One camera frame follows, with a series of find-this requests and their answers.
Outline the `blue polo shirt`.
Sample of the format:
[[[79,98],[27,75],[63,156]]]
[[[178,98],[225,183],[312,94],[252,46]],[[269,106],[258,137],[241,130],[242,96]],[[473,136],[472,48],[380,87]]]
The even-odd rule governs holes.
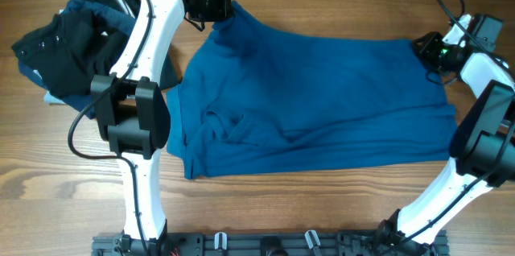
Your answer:
[[[233,9],[167,93],[187,179],[448,158],[455,108],[409,40],[297,35]]]

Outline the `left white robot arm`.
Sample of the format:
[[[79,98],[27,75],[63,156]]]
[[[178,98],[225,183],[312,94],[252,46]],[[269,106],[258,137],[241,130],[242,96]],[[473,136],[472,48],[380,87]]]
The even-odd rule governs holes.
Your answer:
[[[120,234],[96,237],[94,255],[173,255],[159,187],[159,159],[171,128],[160,89],[163,65],[178,27],[232,14],[231,0],[141,0],[128,43],[106,76],[91,84],[97,124],[118,161],[126,222]]]

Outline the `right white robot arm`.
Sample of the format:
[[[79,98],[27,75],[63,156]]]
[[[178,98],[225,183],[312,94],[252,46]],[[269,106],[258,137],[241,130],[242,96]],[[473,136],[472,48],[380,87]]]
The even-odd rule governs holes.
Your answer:
[[[425,60],[455,61],[476,103],[450,144],[450,158],[429,187],[377,227],[370,241],[379,255],[424,255],[441,228],[474,199],[514,179],[514,76],[492,51],[502,28],[487,14],[454,19],[443,46],[418,49]]]

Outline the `pile of dark clothes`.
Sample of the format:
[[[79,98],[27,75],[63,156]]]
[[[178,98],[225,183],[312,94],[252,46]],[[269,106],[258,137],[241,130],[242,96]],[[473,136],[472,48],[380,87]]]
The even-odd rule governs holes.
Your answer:
[[[11,45],[19,72],[80,112],[93,102],[96,75],[108,76],[124,52],[142,0],[69,0],[51,22]]]

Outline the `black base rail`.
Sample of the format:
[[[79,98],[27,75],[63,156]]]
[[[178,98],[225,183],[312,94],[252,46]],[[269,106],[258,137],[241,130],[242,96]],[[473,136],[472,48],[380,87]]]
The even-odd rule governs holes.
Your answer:
[[[372,230],[341,230],[337,233],[216,234],[169,233],[163,240],[150,240],[148,251],[140,240],[128,235],[93,238],[92,255],[181,255],[181,256],[266,256],[266,255],[381,255],[391,244],[374,246]]]

